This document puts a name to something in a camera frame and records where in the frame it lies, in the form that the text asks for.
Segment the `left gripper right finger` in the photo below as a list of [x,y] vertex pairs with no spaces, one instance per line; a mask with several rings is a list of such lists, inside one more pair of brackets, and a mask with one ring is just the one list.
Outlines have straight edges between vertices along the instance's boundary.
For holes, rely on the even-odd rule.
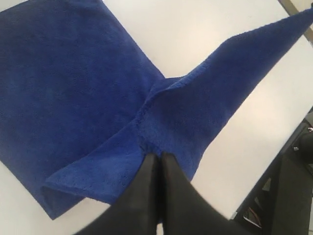
[[164,191],[162,215],[165,235],[250,235],[226,219],[197,192],[180,168],[174,154],[160,158]]

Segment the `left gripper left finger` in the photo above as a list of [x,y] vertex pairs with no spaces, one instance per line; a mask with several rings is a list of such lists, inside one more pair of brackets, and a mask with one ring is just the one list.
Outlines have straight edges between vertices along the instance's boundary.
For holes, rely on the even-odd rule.
[[155,235],[159,161],[145,156],[138,172],[120,197],[79,235]]

